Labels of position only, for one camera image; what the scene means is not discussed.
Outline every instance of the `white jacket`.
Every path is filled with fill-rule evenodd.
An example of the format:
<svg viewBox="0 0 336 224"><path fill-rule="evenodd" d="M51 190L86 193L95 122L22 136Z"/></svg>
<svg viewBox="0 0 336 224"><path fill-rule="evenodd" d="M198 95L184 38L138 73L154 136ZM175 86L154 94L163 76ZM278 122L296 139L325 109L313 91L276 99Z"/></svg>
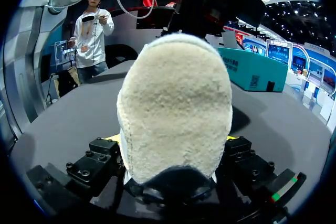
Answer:
<svg viewBox="0 0 336 224"><path fill-rule="evenodd" d="M95 15L95 20L90 22L82 22L82 18L88 15ZM99 16L105 15L107 23L102 25L99 23ZM77 68L85 68L97 65L105 61L105 43L104 35L109 36L114 30L114 23L111 14L104 9L98 9L96 13L83 13L76 21L75 32L73 36L76 38ZM83 52L81 47L83 44L88 46L88 50Z"/></svg>

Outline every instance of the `floor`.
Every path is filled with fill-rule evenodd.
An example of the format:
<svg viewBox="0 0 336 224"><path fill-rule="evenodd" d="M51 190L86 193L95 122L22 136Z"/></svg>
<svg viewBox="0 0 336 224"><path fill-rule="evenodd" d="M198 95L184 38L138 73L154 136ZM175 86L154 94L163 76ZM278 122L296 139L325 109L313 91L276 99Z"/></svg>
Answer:
<svg viewBox="0 0 336 224"><path fill-rule="evenodd" d="M315 98L309 99L303 94L303 92L300 92L298 89L292 88L286 84L283 90L283 92L300 101L302 105L310 110L311 113L313 113L319 120L324 123L324 125L327 124L327 121L320 115L322 107L316 103Z"/></svg>

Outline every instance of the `person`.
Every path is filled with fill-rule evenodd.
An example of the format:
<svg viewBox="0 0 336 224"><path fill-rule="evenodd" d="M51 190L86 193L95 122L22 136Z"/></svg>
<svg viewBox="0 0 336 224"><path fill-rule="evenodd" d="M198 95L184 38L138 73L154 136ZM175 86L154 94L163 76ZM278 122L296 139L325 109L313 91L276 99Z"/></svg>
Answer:
<svg viewBox="0 0 336 224"><path fill-rule="evenodd" d="M68 41L68 48L77 48L76 66L81 83L108 69L104 35L112 34L114 23L110 13L99 8L100 3L101 0L88 0L88 8L77 19L73 37Z"/></svg>

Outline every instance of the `yellow tape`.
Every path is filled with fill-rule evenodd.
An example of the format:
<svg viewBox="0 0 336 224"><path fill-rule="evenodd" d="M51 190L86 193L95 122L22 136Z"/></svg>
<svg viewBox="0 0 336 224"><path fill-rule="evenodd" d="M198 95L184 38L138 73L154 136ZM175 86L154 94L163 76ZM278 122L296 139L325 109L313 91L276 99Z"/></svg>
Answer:
<svg viewBox="0 0 336 224"><path fill-rule="evenodd" d="M235 137L235 136L227 136L227 140L230 140L230 139L237 139L238 137ZM106 138L103 138L105 140L112 140L112 141L115 141L117 143L120 143L120 134L118 135L114 135L114 136L110 136L110 137L106 137Z"/></svg>
<svg viewBox="0 0 336 224"><path fill-rule="evenodd" d="M112 141L115 141L117 142L118 144L120 143L120 134L118 135L114 135L114 136L110 136L110 137L106 137L106 138L103 138L105 140L112 140Z"/></svg>
<svg viewBox="0 0 336 224"><path fill-rule="evenodd" d="M237 139L238 137L235 137L235 136L227 136L227 139L226 140L230 140L230 139Z"/></svg>

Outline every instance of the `qr code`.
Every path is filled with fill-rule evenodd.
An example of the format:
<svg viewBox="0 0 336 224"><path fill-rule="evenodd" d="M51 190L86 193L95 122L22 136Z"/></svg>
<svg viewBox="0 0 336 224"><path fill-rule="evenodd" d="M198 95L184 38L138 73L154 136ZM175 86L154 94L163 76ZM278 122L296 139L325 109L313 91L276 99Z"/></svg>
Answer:
<svg viewBox="0 0 336 224"><path fill-rule="evenodd" d="M252 76L250 87L256 88L258 86L259 76Z"/></svg>

